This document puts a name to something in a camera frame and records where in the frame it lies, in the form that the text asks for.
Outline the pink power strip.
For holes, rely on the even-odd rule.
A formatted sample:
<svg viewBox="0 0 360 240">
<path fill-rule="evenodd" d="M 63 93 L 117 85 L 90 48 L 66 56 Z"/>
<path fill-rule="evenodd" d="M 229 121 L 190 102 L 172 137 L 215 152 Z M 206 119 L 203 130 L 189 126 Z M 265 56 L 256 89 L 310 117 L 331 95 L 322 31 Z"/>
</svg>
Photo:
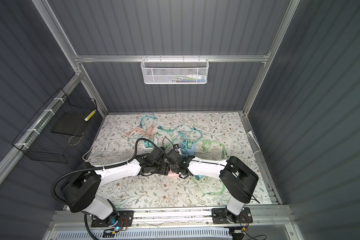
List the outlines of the pink power strip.
<svg viewBox="0 0 360 240">
<path fill-rule="evenodd" d="M 168 178 L 179 178 L 179 174 L 170 171 L 168 173 L 167 177 Z"/>
</svg>

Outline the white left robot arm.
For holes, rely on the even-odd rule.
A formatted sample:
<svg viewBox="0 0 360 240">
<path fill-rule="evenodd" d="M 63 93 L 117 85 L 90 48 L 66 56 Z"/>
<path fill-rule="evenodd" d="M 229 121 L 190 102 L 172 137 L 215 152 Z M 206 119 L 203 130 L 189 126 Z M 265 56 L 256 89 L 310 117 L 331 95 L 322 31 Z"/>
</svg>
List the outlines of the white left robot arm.
<svg viewBox="0 0 360 240">
<path fill-rule="evenodd" d="M 130 162 L 107 165 L 98 170 L 91 170 L 93 166 L 84 163 L 78 172 L 67 176 L 61 186 L 66 205 L 73 213 L 93 215 L 106 226 L 116 226 L 122 222 L 122 217 L 110 200 L 97 195 L 98 188 L 126 177 L 150 174 L 166 176 L 170 164 L 164 158 L 163 150 L 154 148 L 151 153 L 137 155 Z"/>
</svg>

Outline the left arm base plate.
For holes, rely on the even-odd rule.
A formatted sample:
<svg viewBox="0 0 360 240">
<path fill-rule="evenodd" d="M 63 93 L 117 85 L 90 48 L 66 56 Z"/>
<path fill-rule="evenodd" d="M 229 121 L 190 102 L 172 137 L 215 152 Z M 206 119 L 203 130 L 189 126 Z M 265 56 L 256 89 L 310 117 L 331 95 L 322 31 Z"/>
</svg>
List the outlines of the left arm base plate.
<svg viewBox="0 0 360 240">
<path fill-rule="evenodd" d="M 104 220 L 99 219 L 96 216 L 92 216 L 91 227 L 92 228 L 126 228 L 132 225 L 134 219 L 134 211 L 118 211 L 118 213 L 112 213 Z"/>
</svg>

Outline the teal charger plug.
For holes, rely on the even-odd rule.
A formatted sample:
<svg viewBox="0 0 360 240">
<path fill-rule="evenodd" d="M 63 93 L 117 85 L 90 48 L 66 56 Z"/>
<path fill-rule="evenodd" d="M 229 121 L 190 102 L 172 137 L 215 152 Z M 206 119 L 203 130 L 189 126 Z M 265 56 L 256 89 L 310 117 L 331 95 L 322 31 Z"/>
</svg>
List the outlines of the teal charger plug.
<svg viewBox="0 0 360 240">
<path fill-rule="evenodd" d="M 203 177 L 204 177 L 204 176 L 202 176 L 202 175 L 196 175 L 196 176 L 195 176 L 195 178 L 196 178 L 198 181 L 201 180 Z"/>
</svg>

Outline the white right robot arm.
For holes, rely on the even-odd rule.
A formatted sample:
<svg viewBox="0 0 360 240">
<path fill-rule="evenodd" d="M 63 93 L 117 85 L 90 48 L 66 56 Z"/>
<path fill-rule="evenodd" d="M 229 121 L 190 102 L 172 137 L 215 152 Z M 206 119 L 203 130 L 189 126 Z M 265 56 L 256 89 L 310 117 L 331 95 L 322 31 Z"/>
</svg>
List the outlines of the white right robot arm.
<svg viewBox="0 0 360 240">
<path fill-rule="evenodd" d="M 256 199 L 254 191 L 259 176 L 237 157 L 212 161 L 195 156 L 183 157 L 171 150 L 167 153 L 167 160 L 171 170 L 181 177 L 206 176 L 221 180 L 231 195 L 226 211 L 233 217 L 238 217 L 244 206 Z"/>
</svg>

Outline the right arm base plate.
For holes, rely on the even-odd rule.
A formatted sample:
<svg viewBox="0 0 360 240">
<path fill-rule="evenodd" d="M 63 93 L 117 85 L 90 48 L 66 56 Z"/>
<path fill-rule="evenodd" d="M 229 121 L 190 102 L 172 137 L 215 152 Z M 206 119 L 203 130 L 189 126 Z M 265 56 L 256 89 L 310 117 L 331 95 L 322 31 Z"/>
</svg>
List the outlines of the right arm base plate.
<svg viewBox="0 0 360 240">
<path fill-rule="evenodd" d="M 251 224 L 252 214 L 249 208 L 244 207 L 239 215 L 234 215 L 226 208 L 213 208 L 212 219 L 214 224 Z"/>
</svg>

